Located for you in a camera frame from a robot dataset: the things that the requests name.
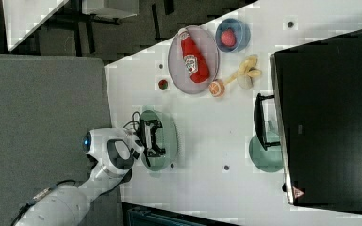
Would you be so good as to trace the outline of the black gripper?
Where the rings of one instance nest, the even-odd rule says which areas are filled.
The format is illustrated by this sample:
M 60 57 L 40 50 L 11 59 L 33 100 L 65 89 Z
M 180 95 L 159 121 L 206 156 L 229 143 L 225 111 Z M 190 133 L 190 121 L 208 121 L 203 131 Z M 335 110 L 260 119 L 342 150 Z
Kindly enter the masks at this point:
M 160 157 L 166 153 L 166 150 L 156 143 L 158 129 L 162 129 L 162 123 L 159 120 L 140 121 L 137 135 L 144 146 L 143 153 L 146 157 Z

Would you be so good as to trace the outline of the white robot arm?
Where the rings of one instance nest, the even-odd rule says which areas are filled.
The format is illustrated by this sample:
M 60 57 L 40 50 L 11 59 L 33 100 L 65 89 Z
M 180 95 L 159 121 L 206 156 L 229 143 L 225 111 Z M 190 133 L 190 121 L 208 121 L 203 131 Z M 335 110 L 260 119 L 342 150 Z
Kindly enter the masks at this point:
M 89 179 L 81 186 L 64 180 L 44 189 L 20 209 L 10 226 L 78 226 L 98 197 L 131 180 L 135 160 L 162 150 L 156 144 L 162 128 L 162 121 L 140 120 L 136 129 L 90 130 L 83 139 L 86 155 L 96 161 Z

